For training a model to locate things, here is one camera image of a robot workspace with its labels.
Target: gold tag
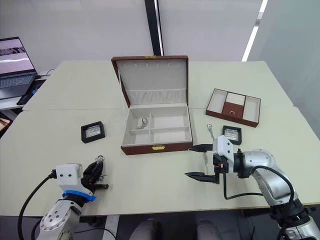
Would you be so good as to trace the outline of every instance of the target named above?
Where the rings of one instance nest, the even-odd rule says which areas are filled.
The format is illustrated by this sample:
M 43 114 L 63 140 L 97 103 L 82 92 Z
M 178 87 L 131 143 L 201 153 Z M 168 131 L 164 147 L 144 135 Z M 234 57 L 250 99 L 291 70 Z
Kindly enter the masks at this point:
M 156 59 L 155 55 L 151 55 L 151 56 L 144 56 L 145 59 Z
M 152 149 L 155 151 L 156 150 L 163 150 L 163 149 L 165 149 L 165 145 L 153 145 Z

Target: open jewelry box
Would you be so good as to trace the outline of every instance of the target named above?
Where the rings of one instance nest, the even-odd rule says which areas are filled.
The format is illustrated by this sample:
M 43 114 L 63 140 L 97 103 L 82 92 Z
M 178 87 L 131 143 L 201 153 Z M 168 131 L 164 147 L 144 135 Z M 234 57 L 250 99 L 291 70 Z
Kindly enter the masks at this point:
M 124 153 L 191 148 L 188 56 L 119 56 L 111 61 L 129 107 Z
M 257 127 L 261 99 L 215 88 L 205 114 Z

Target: white wall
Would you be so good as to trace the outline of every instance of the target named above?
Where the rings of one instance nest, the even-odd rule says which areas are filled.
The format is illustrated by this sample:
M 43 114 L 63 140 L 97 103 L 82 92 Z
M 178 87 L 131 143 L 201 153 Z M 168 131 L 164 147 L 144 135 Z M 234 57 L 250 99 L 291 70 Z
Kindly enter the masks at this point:
M 153 55 L 143 0 L 0 0 L 0 38 L 16 36 L 38 72 L 64 60 Z
M 241 61 L 262 0 L 159 0 L 165 55 Z
M 318 0 L 269 0 L 248 57 L 249 61 L 267 62 L 318 138 L 320 138 L 319 9 Z

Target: laptop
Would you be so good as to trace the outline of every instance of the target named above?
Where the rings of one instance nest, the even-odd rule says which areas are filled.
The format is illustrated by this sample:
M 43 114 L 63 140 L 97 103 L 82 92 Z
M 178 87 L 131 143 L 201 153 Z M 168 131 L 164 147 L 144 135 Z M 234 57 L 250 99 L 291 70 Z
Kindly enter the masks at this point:
M 20 38 L 0 39 L 0 99 L 24 95 L 36 75 Z

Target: laptop screen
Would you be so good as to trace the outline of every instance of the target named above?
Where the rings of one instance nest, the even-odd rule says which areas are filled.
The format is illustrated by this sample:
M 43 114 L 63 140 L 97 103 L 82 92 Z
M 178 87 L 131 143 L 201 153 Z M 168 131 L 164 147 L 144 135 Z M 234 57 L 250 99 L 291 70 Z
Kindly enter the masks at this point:
M 0 76 L 36 73 L 18 37 L 0 39 Z

